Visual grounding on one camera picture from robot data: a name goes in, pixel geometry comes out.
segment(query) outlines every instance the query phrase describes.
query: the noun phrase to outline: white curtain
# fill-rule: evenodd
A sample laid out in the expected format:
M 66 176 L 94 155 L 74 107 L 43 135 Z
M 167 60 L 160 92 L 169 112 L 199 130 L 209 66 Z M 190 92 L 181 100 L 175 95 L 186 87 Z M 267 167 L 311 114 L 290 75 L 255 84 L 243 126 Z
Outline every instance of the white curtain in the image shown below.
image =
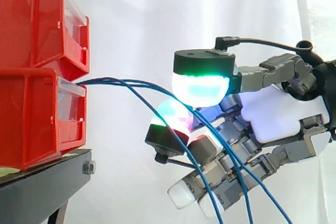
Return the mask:
M 311 39 L 324 60 L 335 60 L 336 38 L 335 0 L 307 0 Z M 336 144 L 330 144 L 320 155 L 322 193 L 326 223 L 336 223 Z
M 310 36 L 305 0 L 76 1 L 91 21 L 86 78 L 135 78 L 170 89 L 176 50 L 212 48 L 215 37 L 225 35 L 290 45 Z M 239 66 L 255 66 L 282 50 L 241 45 L 232 52 Z M 154 106 L 166 98 L 142 93 Z M 167 189 L 189 170 L 154 161 L 154 150 L 144 143 L 151 117 L 125 88 L 89 87 L 86 147 L 93 149 L 97 171 L 70 200 L 65 223 L 217 223 L 197 204 L 177 210 L 171 203 Z M 284 166 L 265 181 L 295 224 L 327 223 L 321 173 L 316 158 Z M 255 223 L 286 223 L 259 187 L 249 195 Z M 244 200 L 223 218 L 248 223 Z

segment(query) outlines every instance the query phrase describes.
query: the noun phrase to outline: red storage bin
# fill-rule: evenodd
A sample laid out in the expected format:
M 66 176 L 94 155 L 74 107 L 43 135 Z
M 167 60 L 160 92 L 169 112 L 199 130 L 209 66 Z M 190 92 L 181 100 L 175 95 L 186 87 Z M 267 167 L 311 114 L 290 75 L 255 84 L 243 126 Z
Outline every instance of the red storage bin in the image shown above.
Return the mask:
M 25 170 L 86 142 L 86 89 L 48 68 L 0 69 L 0 167 Z
M 73 0 L 0 0 L 0 67 L 89 72 L 89 19 Z

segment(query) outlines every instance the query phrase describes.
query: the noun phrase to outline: robotic hand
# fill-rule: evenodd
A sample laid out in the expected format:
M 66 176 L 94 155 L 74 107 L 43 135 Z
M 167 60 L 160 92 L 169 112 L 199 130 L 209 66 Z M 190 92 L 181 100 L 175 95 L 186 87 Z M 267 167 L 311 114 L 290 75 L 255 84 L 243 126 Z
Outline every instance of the robotic hand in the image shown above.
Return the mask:
M 217 38 L 215 48 L 206 53 L 227 54 L 227 47 L 236 45 L 238 39 Z M 302 41 L 296 54 L 271 57 L 258 67 L 236 68 L 227 96 L 216 106 L 200 109 L 261 180 L 282 165 L 319 155 L 328 142 L 336 140 L 336 61 L 323 62 L 311 48 L 309 42 Z M 218 207 L 226 210 L 243 194 L 232 160 L 195 119 L 192 130 L 188 149 L 200 164 Z M 271 153 L 262 153 L 262 148 L 270 146 L 274 146 Z M 242 175 L 248 190 L 257 186 L 244 170 Z M 168 195 L 178 209 L 198 201 L 207 217 L 215 216 L 195 170 L 175 183 Z

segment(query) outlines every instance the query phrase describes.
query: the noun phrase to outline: black cable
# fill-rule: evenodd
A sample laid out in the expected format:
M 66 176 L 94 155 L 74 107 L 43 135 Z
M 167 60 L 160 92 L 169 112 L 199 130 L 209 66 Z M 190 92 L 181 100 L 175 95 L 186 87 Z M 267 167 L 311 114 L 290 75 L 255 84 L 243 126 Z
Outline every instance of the black cable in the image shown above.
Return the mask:
M 291 47 L 263 39 L 226 36 L 216 38 L 215 49 L 227 51 L 229 47 L 237 46 L 240 43 L 260 44 L 265 46 L 277 47 L 288 51 L 293 51 L 297 55 L 299 55 L 304 62 L 312 65 L 313 67 L 323 63 L 323 59 L 312 51 L 313 45 L 308 40 L 302 40 L 297 43 L 296 47 Z
M 240 43 L 260 44 L 260 45 L 265 45 L 265 46 L 277 47 L 277 48 L 281 48 L 281 49 L 293 51 L 293 52 L 307 52 L 313 49 L 312 46 L 307 47 L 307 48 L 291 47 L 291 46 L 287 46 L 284 44 L 280 44 L 280 43 L 276 43 L 276 42 L 268 41 L 268 40 L 262 40 L 262 39 L 240 38 L 239 41 Z
M 178 161 L 178 160 L 171 159 L 171 158 L 168 158 L 167 163 L 174 164 L 174 165 L 181 165 L 181 166 L 184 166 L 184 167 L 187 167 L 187 168 L 195 169 L 195 166 L 192 165 L 192 164 L 185 163 L 185 162 Z

